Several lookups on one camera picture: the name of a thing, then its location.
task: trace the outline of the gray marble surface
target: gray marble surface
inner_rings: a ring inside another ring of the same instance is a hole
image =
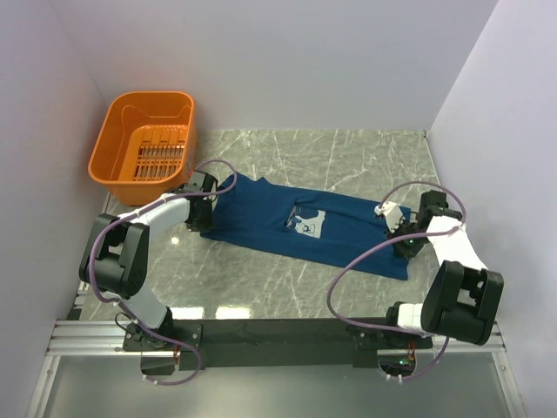
[[[421,131],[257,130],[199,133],[197,160],[224,158],[239,172],[292,185],[380,200],[410,179],[438,181]],[[223,181],[223,165],[206,171]],[[417,209],[425,186],[410,186],[393,199]],[[108,212],[128,208],[115,199]],[[344,315],[383,316],[397,300],[420,302],[433,280],[437,260],[426,246],[408,267],[408,281],[349,272],[333,305]],[[325,305],[329,283],[339,271],[310,261],[202,239],[176,226],[152,243],[148,283],[175,315],[313,318],[331,316]],[[89,291],[82,320],[112,319],[117,309]]]

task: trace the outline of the white wall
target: white wall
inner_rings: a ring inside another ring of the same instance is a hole
[[[0,408],[19,417],[104,196],[87,161],[106,105],[48,2],[2,2],[0,98]]]
[[[188,91],[221,127],[428,129],[496,0],[52,0],[111,101]]]
[[[499,320],[533,417],[557,415],[557,3],[500,0],[431,130],[443,183],[505,277]]]

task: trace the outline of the orange plastic laundry basket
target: orange plastic laundry basket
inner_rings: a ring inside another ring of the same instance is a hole
[[[134,91],[112,102],[89,174],[120,202],[141,206],[186,183],[198,142],[193,99],[180,91]]]

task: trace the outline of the clothing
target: clothing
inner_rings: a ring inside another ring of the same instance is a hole
[[[230,176],[220,188],[232,182]],[[215,228],[201,236],[254,250],[344,267],[386,240],[386,222],[373,211],[378,202],[337,193],[272,185],[238,173],[236,186],[218,197]],[[410,209],[401,208],[406,217]],[[354,270],[407,280],[406,259],[391,247]]]

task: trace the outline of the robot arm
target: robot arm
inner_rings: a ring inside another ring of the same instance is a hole
[[[385,217],[389,238],[408,233],[440,233],[455,226],[451,234],[426,239],[407,239],[393,245],[395,254],[411,259],[429,240],[440,269],[423,303],[401,303],[397,325],[404,329],[441,334],[482,345],[487,342],[503,290],[503,278],[487,269],[473,250],[459,212],[448,208],[446,194],[430,191],[421,196],[416,220],[410,222],[394,202],[385,202],[375,212]],[[468,291],[473,305],[459,301]]]
[[[184,192],[210,192],[216,183],[211,175],[194,172],[187,185],[165,193],[159,199]],[[129,213],[118,216],[104,213],[95,219],[79,267],[81,280],[89,282],[87,266],[97,236],[110,223],[127,215]],[[95,276],[99,290],[108,298],[120,299],[147,327],[158,330],[159,334],[171,334],[171,310],[144,283],[149,244],[180,223],[185,223],[190,231],[206,231],[212,227],[211,215],[212,204],[208,199],[174,199],[109,231],[96,254]]]

